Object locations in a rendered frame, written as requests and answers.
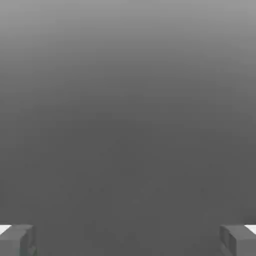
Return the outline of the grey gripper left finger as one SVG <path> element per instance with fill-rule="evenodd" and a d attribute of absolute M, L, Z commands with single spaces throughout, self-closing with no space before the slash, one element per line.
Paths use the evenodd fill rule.
<path fill-rule="evenodd" d="M 0 256 L 38 256 L 37 228 L 31 224 L 11 225 L 0 234 Z"/>

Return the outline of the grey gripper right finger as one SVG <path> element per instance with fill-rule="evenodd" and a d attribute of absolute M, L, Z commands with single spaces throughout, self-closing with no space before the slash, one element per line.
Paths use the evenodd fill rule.
<path fill-rule="evenodd" d="M 256 256 L 256 224 L 221 225 L 221 256 Z"/>

